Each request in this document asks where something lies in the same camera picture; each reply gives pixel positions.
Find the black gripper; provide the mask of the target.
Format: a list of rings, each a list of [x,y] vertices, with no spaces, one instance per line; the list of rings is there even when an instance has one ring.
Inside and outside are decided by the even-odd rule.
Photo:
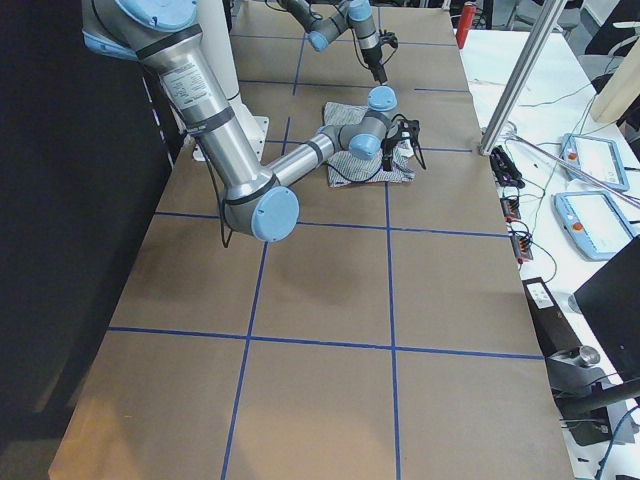
[[[365,65],[371,71],[373,78],[380,85],[388,82],[387,74],[382,63],[382,50],[380,45],[371,48],[361,49],[361,54]]]
[[[419,121],[410,120],[404,115],[395,115],[391,122],[392,128],[381,142],[382,169],[385,172],[393,171],[394,148],[404,139],[408,139],[416,161],[426,171],[427,164],[419,142]]]

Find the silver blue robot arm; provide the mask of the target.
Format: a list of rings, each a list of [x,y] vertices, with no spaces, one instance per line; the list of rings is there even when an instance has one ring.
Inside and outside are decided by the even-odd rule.
[[[264,242],[286,238],[299,218],[291,185],[336,153],[378,160],[390,170],[396,147],[416,143],[419,124],[402,115],[387,83],[381,48],[394,36],[376,28],[366,1],[341,1],[326,17],[305,1],[281,9],[304,29],[316,50],[345,32],[375,80],[363,118],[320,128],[292,152],[262,164],[262,129],[244,106],[221,1],[86,1],[83,36],[94,53],[134,61],[155,73],[187,133],[202,151],[218,202],[224,236],[240,232]]]
[[[277,7],[265,1],[272,10],[292,15],[317,52],[324,51],[344,32],[350,31],[359,64],[372,74],[375,82],[387,85],[385,65],[397,52],[399,41],[394,32],[376,27],[369,1],[332,3],[334,12],[327,17],[314,11],[310,1],[279,0],[275,4]]]

